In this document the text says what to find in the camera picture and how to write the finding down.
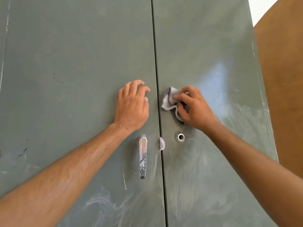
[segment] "white wall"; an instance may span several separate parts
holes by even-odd
[[[252,23],[255,26],[261,17],[272,7],[277,0],[248,0]]]

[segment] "cabinet door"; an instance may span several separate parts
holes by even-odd
[[[60,227],[165,225],[151,0],[12,0],[0,195],[105,129],[119,89],[136,79],[151,89],[146,125],[113,153]],[[139,135],[148,140],[145,180]]]
[[[277,160],[248,0],[153,5],[160,92],[198,87],[222,124]],[[208,137],[163,110],[161,127],[169,226],[275,226]]]

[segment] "worn chrome handle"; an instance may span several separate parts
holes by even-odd
[[[139,138],[140,179],[145,179],[146,150],[147,150],[147,138],[142,136]]]

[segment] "person's left arm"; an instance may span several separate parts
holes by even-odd
[[[145,124],[149,116],[145,92],[150,89],[143,85],[135,80],[119,91],[115,121],[104,132],[2,197],[1,226],[59,223],[121,142]]]

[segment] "hand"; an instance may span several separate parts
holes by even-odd
[[[178,103],[178,112],[184,122],[190,126],[205,132],[213,122],[217,122],[214,113],[198,88],[192,86],[184,87],[181,89],[179,95],[175,95],[174,98],[188,105],[189,112],[184,109],[181,103]]]
[[[142,80],[135,80],[127,83],[119,91],[114,123],[124,127],[130,133],[139,130],[149,117],[149,103],[145,92],[151,90],[143,85]]]

